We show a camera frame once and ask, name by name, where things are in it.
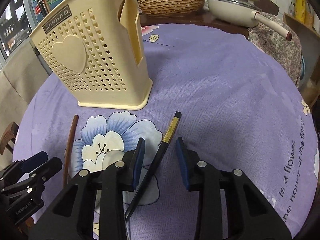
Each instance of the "silver screw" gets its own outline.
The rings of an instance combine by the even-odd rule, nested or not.
[[[124,166],[124,162],[123,162],[123,161],[117,161],[117,162],[115,163],[115,166],[116,166],[117,168],[122,168],[122,167]]]
[[[205,166],[207,166],[207,163],[204,162],[204,161],[198,161],[197,165],[198,165],[200,168],[204,168]]]
[[[239,169],[236,169],[233,171],[233,173],[236,175],[236,176],[241,176],[243,174],[243,172]]]
[[[88,175],[88,171],[87,170],[81,170],[80,172],[79,172],[79,175],[81,176],[81,177],[85,177],[85,176],[87,176]]]

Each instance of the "frying pan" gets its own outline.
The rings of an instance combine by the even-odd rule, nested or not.
[[[278,23],[262,16],[261,9],[253,4],[257,0],[208,0],[210,12],[220,20],[234,25],[255,27],[259,22],[279,33],[287,41],[291,41],[292,33]]]

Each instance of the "black chopstick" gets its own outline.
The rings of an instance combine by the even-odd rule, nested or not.
[[[174,118],[171,121],[171,124],[165,134],[165,136],[162,139],[162,142],[160,143],[159,149],[156,153],[156,156],[153,158],[153,161],[144,176],[140,187],[138,188],[136,194],[134,195],[128,209],[125,212],[125,221],[128,221],[133,214],[134,210],[136,209],[139,201],[141,200],[143,194],[145,193],[146,189],[148,188],[148,185],[151,181],[152,176],[155,174],[165,152],[167,151],[167,148],[172,140],[172,137],[174,135],[174,132],[178,126],[179,120],[181,118],[181,113],[176,112],[174,115]]]

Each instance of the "brown countertop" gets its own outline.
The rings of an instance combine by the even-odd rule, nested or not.
[[[223,30],[227,33],[239,33],[248,39],[249,31],[248,28],[232,25],[227,22],[217,20],[208,11],[202,11],[197,14],[186,15],[183,17],[152,17],[150,15],[141,14],[140,15],[141,26],[157,25],[157,24],[167,24],[167,23],[177,23],[177,24],[195,24],[214,27]]]

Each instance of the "pink flower print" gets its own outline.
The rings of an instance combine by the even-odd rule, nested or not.
[[[156,26],[156,25],[141,27],[142,36],[147,35],[148,33],[151,33],[153,30],[157,28],[159,28],[159,26]]]

